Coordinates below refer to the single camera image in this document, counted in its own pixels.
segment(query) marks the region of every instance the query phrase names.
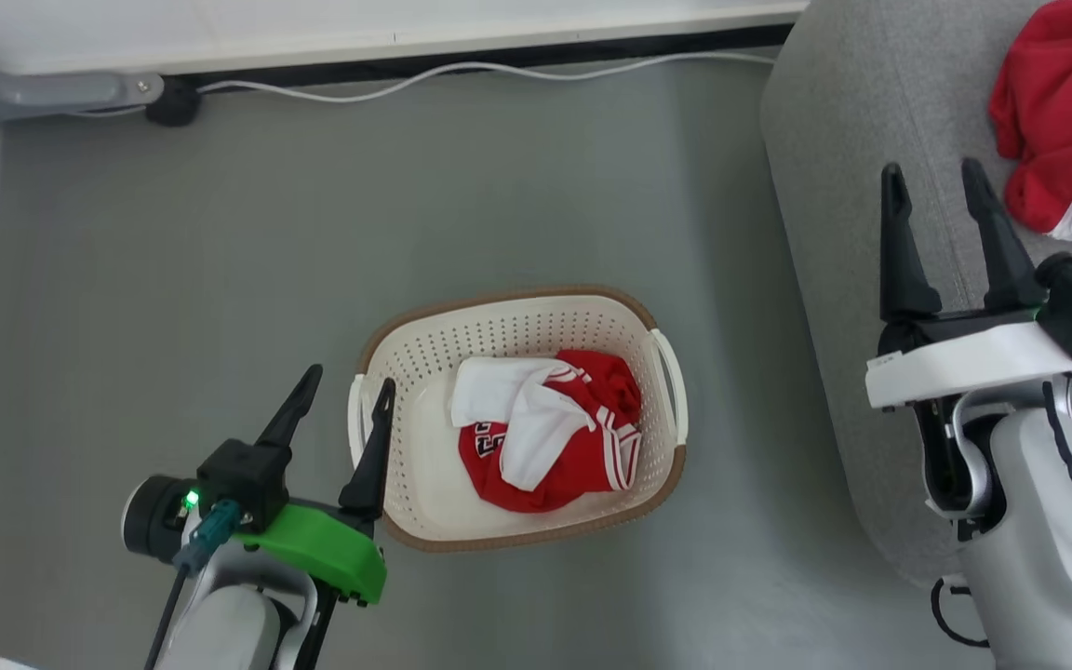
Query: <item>gray sofa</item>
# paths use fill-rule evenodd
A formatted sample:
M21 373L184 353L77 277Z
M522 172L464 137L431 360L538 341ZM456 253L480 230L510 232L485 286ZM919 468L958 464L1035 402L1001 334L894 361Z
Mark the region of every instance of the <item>gray sofa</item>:
M912 226L948 310L986 276L958 161L998 190L987 99L1008 46L1045 0L814 0L779 53L762 132L847 483L864 530L912 581L956 571L948 523L924 506L911 413L867 406L878 321L879 174L905 169ZM1033 262L1072 243L1021 230Z

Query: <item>white plastic basket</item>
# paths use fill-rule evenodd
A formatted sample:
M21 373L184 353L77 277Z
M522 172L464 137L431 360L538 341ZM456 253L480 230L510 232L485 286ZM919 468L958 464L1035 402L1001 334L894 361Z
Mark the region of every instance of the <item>white plastic basket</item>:
M456 372L470 356L552 356L565 348L621 356L643 394L637 480L546 513L517 513L477 496L449 418ZM388 532L425 551L473 551L549 541L630 521L668 497L685 465L688 408L681 366L652 315L625 294L554 288L405 314L371 338L349 386L349 455L362 457L370 410L396 381Z

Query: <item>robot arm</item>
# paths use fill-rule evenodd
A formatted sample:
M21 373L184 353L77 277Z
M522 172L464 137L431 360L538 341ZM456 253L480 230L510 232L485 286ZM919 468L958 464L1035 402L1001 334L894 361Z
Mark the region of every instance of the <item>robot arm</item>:
M918 416L927 504L953 523L967 586L956 590L973 596L987 635L974 644L1004 669L1072 669L1072 256L1033 271L976 161L963 181L991 291L983 310L939 314L905 180L884 169L885 327L867 394Z
M363 458L340 506L330 506L289 497L285 487L289 444L321 374L321 366L307 371L254 445L225 441L195 478L150 476L124 506L128 550L178 567L149 670L312 670L336 606L378 602L387 568L374 522L383 515L396 385L384 382ZM211 519L229 509L236 526L204 541L220 538ZM193 594L165 644L187 577L195 577ZM303 605L289 610L273 594Z

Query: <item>white towel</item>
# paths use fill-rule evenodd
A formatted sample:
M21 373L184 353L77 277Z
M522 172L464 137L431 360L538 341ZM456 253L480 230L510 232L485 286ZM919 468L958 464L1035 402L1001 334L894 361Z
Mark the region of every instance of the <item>white towel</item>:
M596 429L578 403L545 382L568 382L582 370L556 359L471 357L458 369L449 403L455 427L506 423L498 467L504 482L522 491L539 487L578 430Z

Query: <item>basket handle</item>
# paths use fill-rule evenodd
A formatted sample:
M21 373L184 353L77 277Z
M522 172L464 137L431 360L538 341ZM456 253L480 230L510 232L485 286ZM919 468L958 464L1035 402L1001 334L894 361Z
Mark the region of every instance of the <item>basket handle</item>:
M362 428L362 381L366 374L355 374L349 383L349 397L345 399L345 430L349 437L349 460L354 467L362 460L362 449L366 449L367 435Z
M659 349L659 359L665 361L665 368L668 369L668 383L673 387L676 444L684 445L688 437L688 399L685 398L685 377L681 374L681 362L678 362L676 352L673 352L672 344L668 343L668 338L665 338L659 328L653 328L650 332Z

